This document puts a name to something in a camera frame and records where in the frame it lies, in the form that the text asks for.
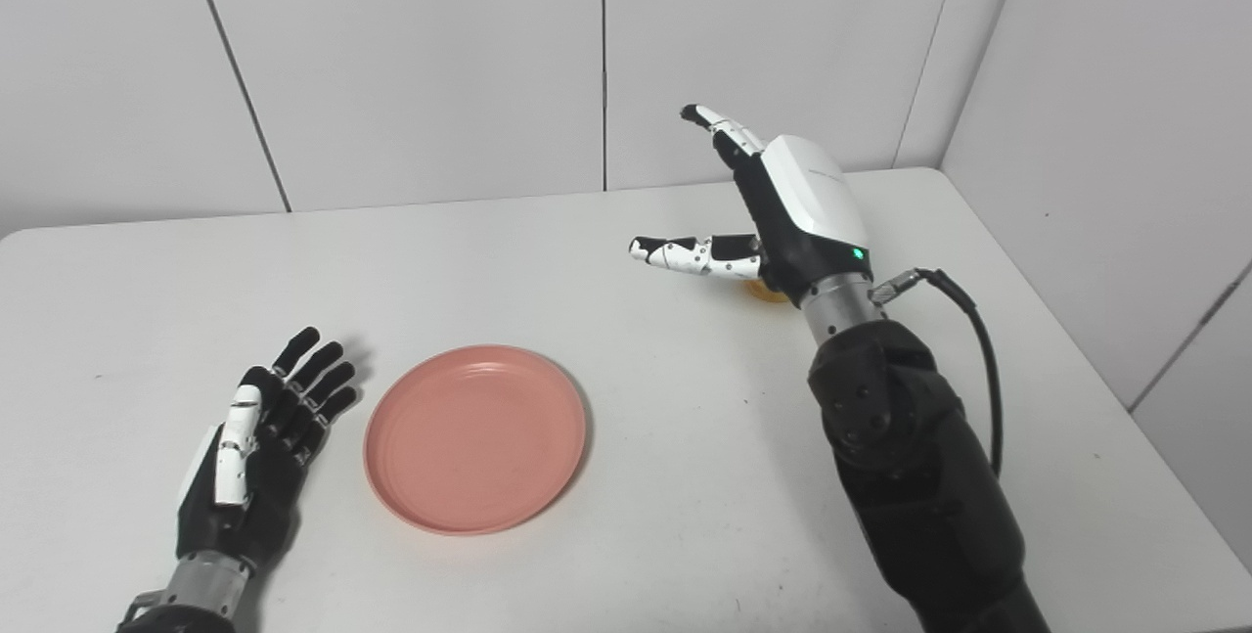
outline robotic hand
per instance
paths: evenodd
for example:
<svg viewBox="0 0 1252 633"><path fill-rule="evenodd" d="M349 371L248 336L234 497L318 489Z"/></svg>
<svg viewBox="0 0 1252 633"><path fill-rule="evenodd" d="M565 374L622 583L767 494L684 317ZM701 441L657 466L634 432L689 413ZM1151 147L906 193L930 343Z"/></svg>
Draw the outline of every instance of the robotic hand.
<svg viewBox="0 0 1252 633"><path fill-rule="evenodd" d="M179 558L169 585L135 598L119 633L233 633L248 580L292 535L295 499L332 420L356 402L339 343L307 327L274 364L247 370L227 420L212 432L178 510Z"/></svg>
<svg viewBox="0 0 1252 633"><path fill-rule="evenodd" d="M960 398L921 339L881 311L930 280L962 304L983 340L972 299L926 269L873 286L855 200L818 144L789 135L762 144L702 105L684 108L682 118L712 134L760 236L636 236L631 255L697 275L756 271L804 311L819 344L809 388L840 482L884 579L926 633L1045 633L1022 575L1022 532Z"/></svg>

